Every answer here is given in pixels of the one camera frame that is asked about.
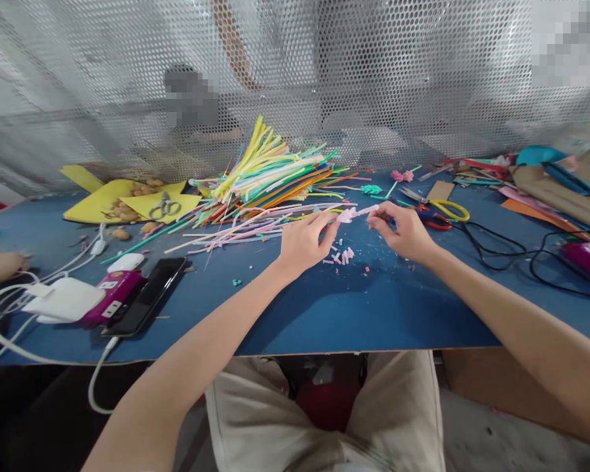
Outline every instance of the blue table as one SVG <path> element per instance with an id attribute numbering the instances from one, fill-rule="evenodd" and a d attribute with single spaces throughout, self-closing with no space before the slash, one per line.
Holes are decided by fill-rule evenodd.
<path id="1" fill-rule="evenodd" d="M 372 184 L 384 189 L 391 185 L 386 172 L 367 174 Z M 426 195 L 437 178 L 410 186 Z M 348 181 L 353 186 L 362 183 Z M 346 191 L 346 198 L 361 208 L 377 203 L 360 192 Z M 396 198 L 403 198 L 398 191 Z M 63 221 L 62 213 L 85 196 L 83 193 L 47 197 L 27 201 L 0 212 L 0 251 L 15 250 L 33 254 L 31 264 L 42 269 L 42 275 L 71 260 L 76 248 L 68 245 L 82 234 L 91 239 L 97 232 L 94 225 Z M 521 216 L 500 206 L 503 197 L 491 189 L 456 188 L 451 199 L 467 208 L 472 220 L 514 240 L 527 248 L 538 248 L 541 238 L 553 227 L 539 220 Z M 330 198 L 309 197 L 310 201 Z M 127 226 L 137 235 L 140 224 Z M 482 267 L 467 237 L 456 229 L 429 230 L 443 247 L 493 280 L 542 306 L 558 318 L 590 337 L 590 299 L 559 292 L 533 280 L 528 262 L 520 259 L 505 272 L 492 272 Z M 187 241 L 183 230 L 164 235 L 144 248 L 150 249 L 143 266 L 146 273 L 163 257 L 164 249 Z M 465 304 L 428 270 L 397 257 L 375 231 L 368 231 L 364 218 L 344 224 L 338 237 L 344 248 L 356 253 L 347 266 L 319 264 L 278 295 L 245 338 L 240 355 L 279 355 L 291 353 L 356 352 L 387 349 L 433 349 L 498 345 L 497 339 Z M 100 261 L 115 255 L 139 241 L 112 240 L 95 261 L 72 276 L 96 284 L 106 268 Z M 498 244 L 486 240 L 489 247 Z M 155 359 L 203 317 L 244 284 L 252 280 L 279 254 L 280 238 L 267 242 L 227 245 L 207 254 L 190 256 L 196 272 L 186 273 L 166 304 L 162 316 L 149 329 L 119 344 L 111 361 Z M 170 256 L 183 256 L 179 250 Z M 590 287 L 576 276 L 564 271 L 555 262 L 541 258 L 542 275 L 555 283 L 580 290 Z M 504 264 L 505 260 L 494 260 Z M 234 287 L 232 279 L 243 285 Z M 12 317 L 12 334 L 28 317 Z M 106 344 L 99 331 L 85 330 L 78 325 L 38 325 L 29 327 L 18 342 L 26 349 L 44 357 L 75 362 L 95 362 Z M 1 364 L 26 364 L 29 361 L 13 353 L 4 355 Z"/>

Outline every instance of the forearm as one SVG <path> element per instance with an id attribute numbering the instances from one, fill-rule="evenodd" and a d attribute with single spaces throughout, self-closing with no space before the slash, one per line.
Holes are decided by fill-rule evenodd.
<path id="1" fill-rule="evenodd" d="M 170 471 L 186 412 L 229 362 L 274 297 L 291 281 L 271 264 L 192 328 L 129 389 L 83 471 Z"/>
<path id="2" fill-rule="evenodd" d="M 590 430 L 590 339 L 441 250 L 427 266 Z"/>

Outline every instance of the orange paper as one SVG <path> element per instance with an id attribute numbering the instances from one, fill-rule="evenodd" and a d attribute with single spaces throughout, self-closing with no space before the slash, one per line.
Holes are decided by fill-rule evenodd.
<path id="1" fill-rule="evenodd" d="M 525 205 L 524 203 L 521 203 L 519 201 L 516 201 L 513 199 L 507 199 L 501 205 L 501 207 L 506 208 L 507 210 L 515 211 L 516 213 L 531 216 L 532 218 L 544 220 L 546 222 L 554 224 L 555 226 L 563 229 L 564 231 L 573 231 L 571 225 L 564 223 L 562 220 L 558 220 L 557 218 L 552 218 L 551 216 L 548 216 L 542 212 L 539 212 L 536 209 L 531 208 L 530 206 Z"/>

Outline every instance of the scissors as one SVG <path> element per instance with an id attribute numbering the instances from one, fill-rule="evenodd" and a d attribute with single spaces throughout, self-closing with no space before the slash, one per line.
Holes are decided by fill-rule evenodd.
<path id="1" fill-rule="evenodd" d="M 149 218 L 152 220 L 161 220 L 166 215 L 174 215 L 179 213 L 181 209 L 182 204 L 178 201 L 171 200 L 168 192 L 164 192 L 162 194 L 162 201 L 158 205 L 151 208 L 151 211 L 149 211 Z"/>
<path id="2" fill-rule="evenodd" d="M 421 205 L 418 206 L 418 213 L 423 212 L 423 211 L 429 212 L 430 210 L 428 210 L 428 208 L 426 208 L 426 205 L 428 203 L 430 203 L 435 208 L 437 208 L 437 210 L 441 211 L 443 214 L 445 214 L 449 218 L 455 218 L 461 222 L 466 222 L 470 219 L 470 213 L 461 205 L 457 205 L 456 203 L 453 203 L 448 200 L 429 200 L 429 199 L 422 197 L 421 195 L 418 195 L 417 193 L 415 193 L 414 191 L 412 191 L 411 189 L 406 188 L 406 187 L 399 188 L 398 190 L 401 191 L 402 193 L 404 193 L 410 199 L 420 202 Z M 452 211 L 448 210 L 446 207 L 455 208 L 457 211 L 459 211 L 461 213 L 461 215 L 453 213 Z M 440 214 L 438 214 L 436 217 L 433 217 L 433 219 L 439 219 L 439 220 L 443 219 L 443 220 L 445 220 L 445 222 L 448 225 L 450 224 L 450 222 L 444 216 L 442 216 Z"/>

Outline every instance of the white charger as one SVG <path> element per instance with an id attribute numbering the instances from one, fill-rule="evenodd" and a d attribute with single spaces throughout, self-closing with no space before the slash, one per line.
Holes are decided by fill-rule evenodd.
<path id="1" fill-rule="evenodd" d="M 27 290 L 35 298 L 22 311 L 33 313 L 45 324 L 74 323 L 105 298 L 105 290 L 65 277 L 52 285 L 34 284 Z"/>

